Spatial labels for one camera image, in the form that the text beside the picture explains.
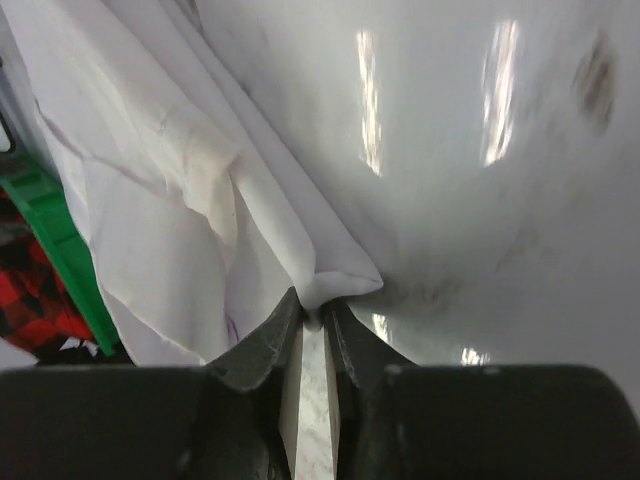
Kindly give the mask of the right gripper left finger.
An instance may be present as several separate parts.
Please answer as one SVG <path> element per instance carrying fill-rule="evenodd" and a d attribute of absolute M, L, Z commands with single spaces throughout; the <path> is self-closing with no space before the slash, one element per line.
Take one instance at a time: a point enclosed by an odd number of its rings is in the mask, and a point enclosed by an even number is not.
<path fill-rule="evenodd" d="M 5 479 L 289 479 L 303 311 L 200 367 L 80 365 L 1 375 Z"/>

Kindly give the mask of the green plastic bin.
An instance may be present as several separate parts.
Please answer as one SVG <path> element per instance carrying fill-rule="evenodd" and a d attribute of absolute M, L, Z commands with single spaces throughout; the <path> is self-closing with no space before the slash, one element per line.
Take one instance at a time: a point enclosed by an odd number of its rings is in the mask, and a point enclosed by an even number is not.
<path fill-rule="evenodd" d="M 97 344 L 112 356 L 119 335 L 99 292 L 89 249 L 71 218 L 59 181 L 27 154 L 1 156 L 1 187 L 32 228 Z"/>

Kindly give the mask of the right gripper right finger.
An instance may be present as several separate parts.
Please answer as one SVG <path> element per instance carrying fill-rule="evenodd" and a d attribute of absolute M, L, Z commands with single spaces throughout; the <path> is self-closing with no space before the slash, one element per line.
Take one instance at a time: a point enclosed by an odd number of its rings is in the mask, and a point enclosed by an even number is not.
<path fill-rule="evenodd" d="M 324 305 L 339 479 L 635 479 L 621 389 L 575 365 L 419 366 Z"/>

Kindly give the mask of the white long sleeve shirt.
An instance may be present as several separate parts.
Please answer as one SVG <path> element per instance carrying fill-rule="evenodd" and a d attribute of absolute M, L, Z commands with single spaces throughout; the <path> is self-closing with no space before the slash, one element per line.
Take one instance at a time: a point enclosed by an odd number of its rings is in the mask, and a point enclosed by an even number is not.
<path fill-rule="evenodd" d="M 13 82 L 119 337 L 200 365 L 288 289 L 307 310 L 382 278 L 205 43 L 188 1 L 5 1 Z"/>

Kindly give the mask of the red black plaid shirt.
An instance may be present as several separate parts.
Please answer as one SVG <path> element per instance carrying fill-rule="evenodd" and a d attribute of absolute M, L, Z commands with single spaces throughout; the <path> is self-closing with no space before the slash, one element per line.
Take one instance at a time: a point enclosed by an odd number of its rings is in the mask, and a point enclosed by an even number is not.
<path fill-rule="evenodd" d="M 43 360 L 95 338 L 35 234 L 1 195 L 1 338 Z"/>

